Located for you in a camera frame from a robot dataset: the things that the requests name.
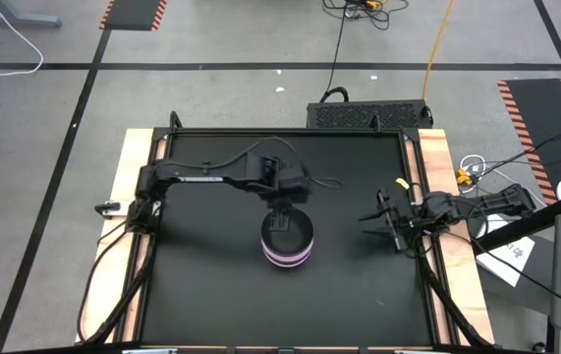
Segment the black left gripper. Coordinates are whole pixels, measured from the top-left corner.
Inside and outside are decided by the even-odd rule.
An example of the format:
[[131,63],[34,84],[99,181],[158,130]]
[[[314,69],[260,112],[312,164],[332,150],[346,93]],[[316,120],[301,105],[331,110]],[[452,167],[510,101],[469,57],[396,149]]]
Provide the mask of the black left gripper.
[[267,229],[288,232],[293,212],[288,205],[306,204],[311,194],[308,171],[301,164],[267,161],[263,166],[263,183],[265,189],[258,196],[272,208],[266,217]]

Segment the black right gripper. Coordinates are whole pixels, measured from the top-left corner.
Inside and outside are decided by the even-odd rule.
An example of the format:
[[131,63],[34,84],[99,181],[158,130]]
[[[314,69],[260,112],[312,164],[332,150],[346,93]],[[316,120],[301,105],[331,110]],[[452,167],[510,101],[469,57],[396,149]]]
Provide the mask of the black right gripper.
[[397,253],[416,252],[419,249],[419,242],[428,235],[428,232],[420,227],[417,220],[403,215],[396,206],[392,205],[385,189],[377,191],[376,200],[377,211],[361,216],[359,221],[381,218],[384,226],[366,229],[363,233],[383,238],[391,237]]

